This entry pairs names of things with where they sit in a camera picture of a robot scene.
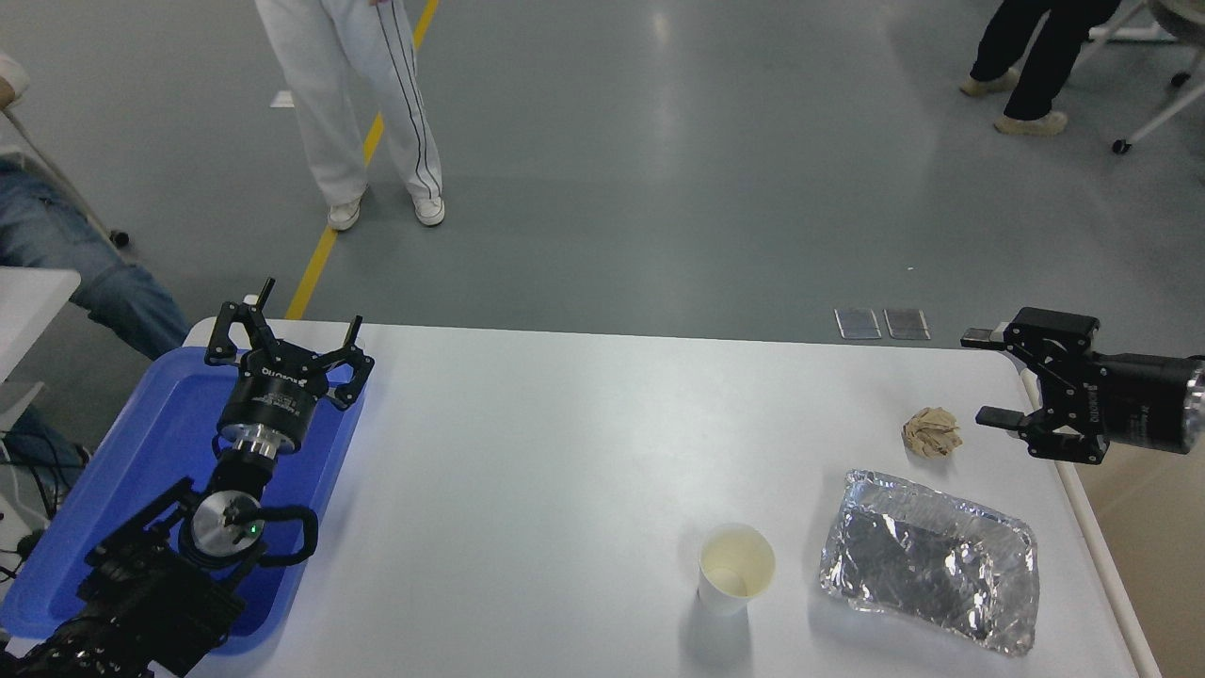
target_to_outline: black pants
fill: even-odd
[[[988,81],[1004,75],[1024,54],[1038,22],[1050,12],[1004,108],[1010,118],[1038,119],[1051,112],[1088,29],[1107,22],[1118,5],[1121,0],[1004,0],[983,31],[971,77]]]

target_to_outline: foil-covered tray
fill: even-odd
[[[1010,656],[1034,645],[1038,555],[1029,526],[903,478],[846,474],[819,580],[858,611],[916,617]]]

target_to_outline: white sneaker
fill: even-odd
[[[439,225],[443,222],[443,197],[415,197],[415,216],[423,225]]]
[[[355,222],[360,218],[360,197],[331,207],[327,212],[327,225],[335,230],[347,230],[355,225]]]

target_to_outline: blue tray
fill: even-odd
[[[190,477],[195,490],[204,489],[216,464],[214,428],[237,376],[233,366],[206,366],[204,355],[200,348],[177,349],[143,376],[5,596],[0,623],[10,633],[49,637],[83,606],[75,594],[92,571],[83,558],[93,547],[181,478]],[[333,382],[340,375],[336,371]],[[341,413],[327,401],[318,403],[301,449],[280,458],[264,491],[265,506],[304,505],[322,520],[362,405],[357,401]],[[293,553],[301,543],[300,524],[269,524],[264,540],[269,554]],[[318,543],[321,549],[321,530]],[[304,567],[255,568],[237,590],[247,609],[229,641],[213,652],[243,653],[271,636],[293,602]]]

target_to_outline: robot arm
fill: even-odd
[[[318,355],[280,341],[261,314],[269,278],[254,302],[223,305],[206,353],[208,365],[236,365],[239,378],[218,421],[228,447],[201,491],[182,478],[86,556],[83,608],[24,658],[0,653],[0,678],[146,678],[159,662],[183,677],[223,642],[246,603],[239,584],[255,567],[287,567],[315,553],[318,518],[308,507],[263,507],[278,455],[296,453],[315,408],[327,399],[347,409],[359,397],[372,359],[355,346],[360,318],[343,346]],[[237,355],[231,323],[242,323],[252,349]],[[331,388],[328,373],[352,367]],[[265,555],[264,525],[298,520],[304,544]],[[177,529],[176,550],[171,533]]]
[[[1100,322],[1023,307],[995,330],[968,329],[962,346],[1004,352],[1038,376],[1041,408],[993,407],[975,421],[1013,431],[1030,456],[1099,465],[1111,441],[1188,454],[1203,426],[1205,364],[1092,350]]]

